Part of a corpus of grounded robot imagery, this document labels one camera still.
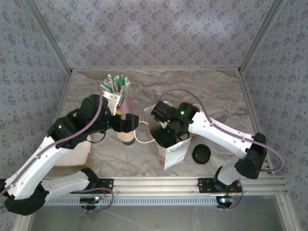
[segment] marble surface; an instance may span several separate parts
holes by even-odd
[[[123,73],[129,77],[132,82],[128,91],[132,103],[131,113],[139,115],[142,120],[143,109],[155,104],[163,92],[183,88],[198,95],[214,119],[235,129],[253,133],[236,71],[75,71],[63,115],[79,108],[85,97],[98,93],[97,86],[108,73]],[[182,101],[195,102],[192,97],[181,92],[172,92],[164,100],[174,105],[179,105]],[[137,136],[140,140],[147,141],[144,126],[137,129]],[[95,135],[93,140],[100,136],[101,134]],[[210,161],[205,165],[195,163],[191,156],[194,147],[200,143],[208,145],[212,153]],[[135,142],[131,147],[126,147],[117,138],[116,132],[108,130],[102,142],[92,145],[90,167],[99,177],[213,176],[221,165],[225,165],[233,157],[225,148],[205,138],[194,137],[183,162],[164,171],[151,144]],[[53,170],[50,175],[66,175],[74,171],[76,170]]]

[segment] white cable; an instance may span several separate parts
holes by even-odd
[[[193,104],[193,106],[198,106],[199,107],[199,110],[202,111],[202,107],[200,104]]]
[[[149,124],[148,124],[147,122],[145,122],[145,121],[140,121],[140,123],[144,123],[144,124],[146,124],[147,126],[149,126]],[[155,141],[155,139],[153,139],[153,140],[151,140],[151,141],[147,141],[147,142],[140,141],[140,140],[136,137],[136,130],[134,130],[134,136],[135,136],[136,141],[138,141],[139,143],[151,143],[151,142]]]

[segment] gray patterned wall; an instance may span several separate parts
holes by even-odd
[[[53,122],[67,74],[22,0],[0,1],[0,8],[0,178],[7,178]],[[0,231],[10,230],[14,219],[0,210]]]
[[[36,0],[71,68],[238,67],[272,0]]]
[[[308,3],[287,1],[245,73],[263,132],[286,160],[280,174],[303,230],[308,230],[307,45]]]

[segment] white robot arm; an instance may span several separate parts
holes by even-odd
[[[100,115],[85,132],[69,141],[52,146],[43,154],[41,150],[84,128],[98,110],[98,97],[98,95],[91,95],[85,98],[80,109],[59,118],[48,130],[48,135],[29,160],[13,176],[0,181],[0,196],[4,194],[8,197],[5,201],[8,211],[29,215],[40,209],[50,199],[77,190],[97,187],[98,177],[90,168],[55,180],[43,180],[43,178],[58,160],[78,143],[85,141],[88,135],[97,132],[105,133],[109,128],[118,132],[130,132],[138,127],[138,116],[127,114],[126,119],[122,120],[120,115],[115,115],[116,103],[112,101],[117,96],[110,94],[104,96]],[[252,138],[261,143],[266,143],[264,135],[257,133],[252,136],[213,119],[210,123],[203,112],[189,103],[182,103],[176,109],[160,101],[151,114],[157,121],[167,123],[166,128],[162,128],[167,133],[165,136],[167,139],[178,138],[188,132],[195,133],[220,144],[235,154],[236,159],[227,166],[220,167],[213,178],[215,187],[219,191],[225,192],[226,186],[242,176],[258,178],[267,154],[266,149],[226,134],[215,128],[213,124],[219,125],[229,133]]]
[[[119,98],[108,92],[103,92],[103,97],[91,95],[83,100],[79,109],[56,120],[27,162],[14,175],[0,180],[0,196],[8,197],[4,203],[8,211],[29,215],[50,199],[97,187],[98,177],[90,168],[55,180],[43,178],[62,157],[85,141],[88,135],[105,133],[110,128],[117,132],[130,132],[138,127],[138,116],[126,114],[123,120],[120,115],[116,115]]]
[[[218,169],[214,177],[218,190],[223,191],[226,186],[231,185],[241,177],[258,178],[267,150],[246,140],[266,144],[266,138],[261,133],[253,136],[230,128],[212,118],[209,121],[204,112],[199,111],[198,108],[189,103],[181,103],[177,109],[159,101],[151,115],[157,121],[167,123],[166,128],[162,128],[165,133],[160,133],[165,134],[164,141],[179,138],[187,132],[195,133],[225,147],[236,156],[228,165]],[[214,124],[229,134],[217,129],[213,126]]]

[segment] cardboard box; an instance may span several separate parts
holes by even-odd
[[[164,101],[164,103],[168,104],[169,106],[173,106],[168,101]],[[151,133],[157,131],[158,129],[162,127],[161,124],[157,122],[154,119],[154,117],[151,115],[151,111],[153,110],[154,107],[155,105],[144,109],[145,121],[149,124],[149,127],[146,129],[146,133],[147,133],[149,140],[154,139]],[[160,146],[156,141],[152,142],[151,144],[155,150],[155,153],[160,163],[164,166],[164,170],[165,170],[183,161],[190,142],[191,142],[191,136],[190,138],[184,141],[179,141],[177,142],[177,144],[171,147],[168,147],[168,148],[164,148]]]
[[[84,141],[79,143],[66,156],[60,159],[53,168],[84,168],[89,167],[91,162],[91,143]]]

